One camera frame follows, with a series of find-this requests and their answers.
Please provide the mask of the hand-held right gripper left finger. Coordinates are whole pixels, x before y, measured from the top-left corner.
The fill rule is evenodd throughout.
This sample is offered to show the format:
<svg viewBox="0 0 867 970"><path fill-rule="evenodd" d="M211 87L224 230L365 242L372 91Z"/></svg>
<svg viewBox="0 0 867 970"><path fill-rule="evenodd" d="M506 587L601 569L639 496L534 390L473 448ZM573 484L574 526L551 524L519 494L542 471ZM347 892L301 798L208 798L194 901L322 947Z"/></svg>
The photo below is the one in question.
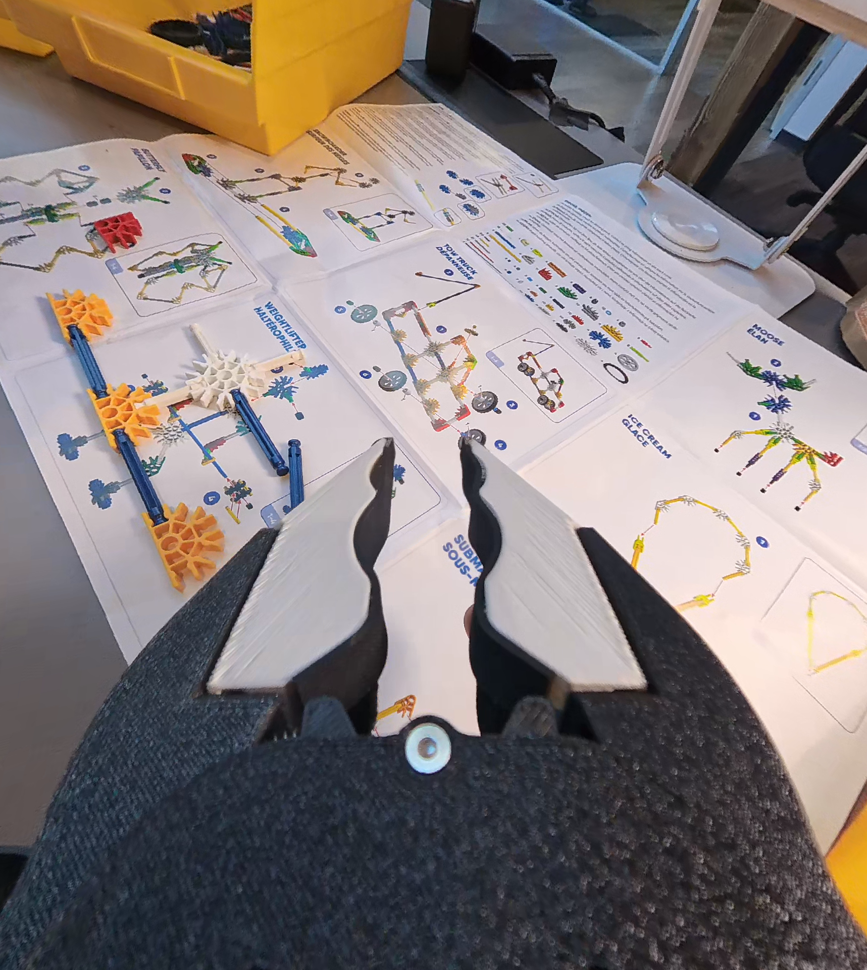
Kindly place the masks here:
<svg viewBox="0 0 867 970"><path fill-rule="evenodd" d="M375 564L389 534L395 449L378 439L289 513L210 674L211 694L280 692L288 726L334 697L376 718L388 633Z"/></svg>

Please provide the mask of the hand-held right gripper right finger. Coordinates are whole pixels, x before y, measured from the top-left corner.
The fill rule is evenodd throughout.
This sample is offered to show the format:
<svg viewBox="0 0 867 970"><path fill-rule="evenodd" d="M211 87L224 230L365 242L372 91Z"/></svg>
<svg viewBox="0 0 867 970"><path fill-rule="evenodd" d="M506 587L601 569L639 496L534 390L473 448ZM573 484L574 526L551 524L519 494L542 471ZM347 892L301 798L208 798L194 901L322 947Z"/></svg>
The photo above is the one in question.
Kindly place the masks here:
<svg viewBox="0 0 867 970"><path fill-rule="evenodd" d="M480 560L469 630L480 732L525 698L555 721L572 697L644 691L645 674L574 521L481 443L460 451L467 537Z"/></svg>

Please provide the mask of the orange fan-shaped connector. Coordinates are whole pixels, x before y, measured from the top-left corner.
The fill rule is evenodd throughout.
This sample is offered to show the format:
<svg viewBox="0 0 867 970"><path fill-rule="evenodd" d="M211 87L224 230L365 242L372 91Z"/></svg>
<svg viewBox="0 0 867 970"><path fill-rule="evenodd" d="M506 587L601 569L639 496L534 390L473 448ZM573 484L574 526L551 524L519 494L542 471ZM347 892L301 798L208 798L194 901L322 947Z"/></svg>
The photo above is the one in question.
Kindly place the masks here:
<svg viewBox="0 0 867 970"><path fill-rule="evenodd" d="M74 327L88 340L102 337L112 328L113 314L109 305L96 294L65 289L60 294L47 293L46 297L67 343L71 341Z"/></svg>
<svg viewBox="0 0 867 970"><path fill-rule="evenodd" d="M217 568L225 540L213 514L180 503L175 509L164 505L158 523L147 512L141 517L173 588L184 592L189 578L206 581Z"/></svg>
<svg viewBox="0 0 867 970"><path fill-rule="evenodd" d="M119 446L114 436L117 430L124 431L131 443L138 445L151 440L151 429L162 424L160 407L146 404L151 395L140 388L133 389L124 383L101 395L92 389L87 394L108 443L117 452Z"/></svg>

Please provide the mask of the white snowflake connector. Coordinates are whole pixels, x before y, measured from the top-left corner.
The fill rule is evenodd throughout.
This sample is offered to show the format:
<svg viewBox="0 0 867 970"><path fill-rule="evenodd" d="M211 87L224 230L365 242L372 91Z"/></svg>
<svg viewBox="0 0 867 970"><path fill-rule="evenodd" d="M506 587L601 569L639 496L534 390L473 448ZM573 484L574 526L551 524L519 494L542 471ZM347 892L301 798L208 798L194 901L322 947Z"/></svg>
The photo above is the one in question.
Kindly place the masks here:
<svg viewBox="0 0 867 970"><path fill-rule="evenodd" d="M255 399L269 388L268 373L247 357L234 352L212 350L193 362L187 373L186 387L198 405L227 410L233 407L233 393L240 392L248 400Z"/></svg>

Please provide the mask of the red corner connector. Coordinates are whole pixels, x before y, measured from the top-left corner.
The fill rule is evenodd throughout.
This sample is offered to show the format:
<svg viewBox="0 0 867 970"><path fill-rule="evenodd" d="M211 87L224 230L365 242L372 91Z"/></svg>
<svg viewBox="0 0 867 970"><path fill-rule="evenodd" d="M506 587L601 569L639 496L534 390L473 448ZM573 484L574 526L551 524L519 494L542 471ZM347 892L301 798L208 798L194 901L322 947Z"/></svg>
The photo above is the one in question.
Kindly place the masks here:
<svg viewBox="0 0 867 970"><path fill-rule="evenodd" d="M112 254L117 250L133 249L143 236L139 220L133 212L123 212L95 220L93 230Z"/></svg>

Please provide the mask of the large yellow plastic bin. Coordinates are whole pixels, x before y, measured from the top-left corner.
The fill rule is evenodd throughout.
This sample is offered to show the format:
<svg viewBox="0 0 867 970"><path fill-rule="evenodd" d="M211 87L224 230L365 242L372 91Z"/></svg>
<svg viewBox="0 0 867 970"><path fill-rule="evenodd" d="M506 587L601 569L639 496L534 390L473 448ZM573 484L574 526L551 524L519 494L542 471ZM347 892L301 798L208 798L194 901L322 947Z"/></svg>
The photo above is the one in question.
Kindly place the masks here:
<svg viewBox="0 0 867 970"><path fill-rule="evenodd" d="M24 34L73 77L275 154L403 61L409 1L253 2L250 72L152 36L154 21L240 6L209 1L8 1Z"/></svg>

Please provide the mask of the pile of toy pieces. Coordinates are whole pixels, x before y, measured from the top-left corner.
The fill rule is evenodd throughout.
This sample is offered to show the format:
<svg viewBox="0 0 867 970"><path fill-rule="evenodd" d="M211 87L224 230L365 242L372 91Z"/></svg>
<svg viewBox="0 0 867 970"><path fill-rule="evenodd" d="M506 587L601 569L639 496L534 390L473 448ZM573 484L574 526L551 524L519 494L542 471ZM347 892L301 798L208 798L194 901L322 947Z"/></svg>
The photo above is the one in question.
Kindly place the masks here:
<svg viewBox="0 0 867 970"><path fill-rule="evenodd" d="M154 37L185 50L207 55L226 65L251 70L252 4L244 4L194 18L160 19L150 24Z"/></svg>

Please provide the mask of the black power adapter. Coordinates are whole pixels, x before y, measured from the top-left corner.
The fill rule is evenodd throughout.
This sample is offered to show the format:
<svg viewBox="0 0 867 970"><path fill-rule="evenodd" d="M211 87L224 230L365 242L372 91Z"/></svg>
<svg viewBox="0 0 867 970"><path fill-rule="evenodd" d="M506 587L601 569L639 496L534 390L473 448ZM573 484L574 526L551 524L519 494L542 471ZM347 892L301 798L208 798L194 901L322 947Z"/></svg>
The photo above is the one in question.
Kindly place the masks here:
<svg viewBox="0 0 867 970"><path fill-rule="evenodd" d="M557 59L534 47L519 36L484 27L473 33L470 64L508 90L541 88L553 80Z"/></svg>

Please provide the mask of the wooden beam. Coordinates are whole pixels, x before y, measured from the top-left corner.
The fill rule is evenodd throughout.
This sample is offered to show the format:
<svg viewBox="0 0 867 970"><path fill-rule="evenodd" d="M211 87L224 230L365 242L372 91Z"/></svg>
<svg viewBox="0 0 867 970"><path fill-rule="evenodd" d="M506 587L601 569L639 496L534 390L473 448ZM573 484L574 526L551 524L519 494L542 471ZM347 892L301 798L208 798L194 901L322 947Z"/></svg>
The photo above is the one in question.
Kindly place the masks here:
<svg viewBox="0 0 867 970"><path fill-rule="evenodd" d="M761 2L742 31L712 91L687 128L670 171L694 185L729 144L730 135L751 107L760 88L770 80L800 21L790 13Z"/></svg>

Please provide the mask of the black box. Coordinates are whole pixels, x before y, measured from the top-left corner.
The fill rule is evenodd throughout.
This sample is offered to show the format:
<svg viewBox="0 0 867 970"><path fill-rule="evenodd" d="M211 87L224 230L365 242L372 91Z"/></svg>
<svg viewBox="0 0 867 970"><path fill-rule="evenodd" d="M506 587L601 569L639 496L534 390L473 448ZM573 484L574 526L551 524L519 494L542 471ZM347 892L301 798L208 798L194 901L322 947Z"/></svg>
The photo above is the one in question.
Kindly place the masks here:
<svg viewBox="0 0 867 970"><path fill-rule="evenodd" d="M427 73L444 81L464 80L471 57L479 1L431 1L427 26Z"/></svg>

